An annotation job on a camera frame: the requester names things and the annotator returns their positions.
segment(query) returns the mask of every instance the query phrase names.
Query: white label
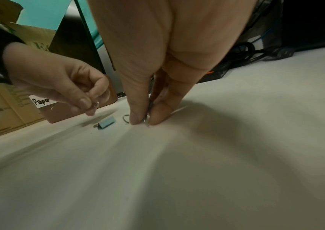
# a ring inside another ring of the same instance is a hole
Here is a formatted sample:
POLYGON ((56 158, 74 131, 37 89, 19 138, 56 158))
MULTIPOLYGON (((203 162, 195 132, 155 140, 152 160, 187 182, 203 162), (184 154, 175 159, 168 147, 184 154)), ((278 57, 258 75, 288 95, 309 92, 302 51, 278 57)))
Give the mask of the white label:
POLYGON ((41 108, 47 105, 52 105, 54 103, 57 103, 56 101, 50 100, 50 99, 46 99, 46 98, 42 98, 42 97, 38 97, 35 95, 30 95, 29 98, 33 101, 33 103, 36 105, 37 108, 41 108))

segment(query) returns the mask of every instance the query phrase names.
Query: table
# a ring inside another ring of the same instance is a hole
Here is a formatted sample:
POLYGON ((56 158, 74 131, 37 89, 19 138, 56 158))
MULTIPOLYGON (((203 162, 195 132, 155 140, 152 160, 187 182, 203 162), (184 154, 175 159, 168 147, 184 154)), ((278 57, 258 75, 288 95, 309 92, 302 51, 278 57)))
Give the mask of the table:
POLYGON ((198 84, 158 126, 128 112, 1 136, 0 229, 325 229, 325 49, 198 84))

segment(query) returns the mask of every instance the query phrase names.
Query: human hand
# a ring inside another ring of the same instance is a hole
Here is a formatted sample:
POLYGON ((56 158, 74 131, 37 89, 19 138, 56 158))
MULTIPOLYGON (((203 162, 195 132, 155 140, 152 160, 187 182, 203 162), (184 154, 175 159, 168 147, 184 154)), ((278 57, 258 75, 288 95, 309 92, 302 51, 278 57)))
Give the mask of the human hand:
POLYGON ((183 97, 222 60, 256 0, 89 0, 131 108, 131 124, 154 106, 150 124, 165 120, 183 97))
POLYGON ((11 43, 3 52, 12 83, 36 96, 68 103, 72 111, 94 115, 94 104, 109 98, 109 81, 85 62, 11 43))

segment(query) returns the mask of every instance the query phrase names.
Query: hand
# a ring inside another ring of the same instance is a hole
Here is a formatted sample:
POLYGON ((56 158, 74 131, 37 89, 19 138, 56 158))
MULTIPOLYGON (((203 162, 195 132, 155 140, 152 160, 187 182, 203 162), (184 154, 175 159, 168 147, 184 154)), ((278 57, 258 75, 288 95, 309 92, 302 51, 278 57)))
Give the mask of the hand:
POLYGON ((12 83, 36 96, 68 103, 75 113, 92 116, 94 103, 109 98, 109 81, 100 71, 80 60, 9 44, 3 53, 12 83))
POLYGON ((165 120, 222 60, 239 37, 256 0, 89 0, 98 30, 119 72, 131 124, 148 108, 150 124, 165 120))

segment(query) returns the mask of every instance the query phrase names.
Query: small blue object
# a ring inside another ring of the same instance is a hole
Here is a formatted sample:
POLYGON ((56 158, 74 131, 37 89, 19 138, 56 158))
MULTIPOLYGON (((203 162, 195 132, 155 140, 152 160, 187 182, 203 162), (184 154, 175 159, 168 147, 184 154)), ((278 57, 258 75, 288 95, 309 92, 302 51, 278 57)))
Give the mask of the small blue object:
POLYGON ((115 122, 116 122, 116 119, 114 119, 114 117, 109 117, 107 119, 104 119, 103 121, 98 123, 98 129, 105 129, 115 122))

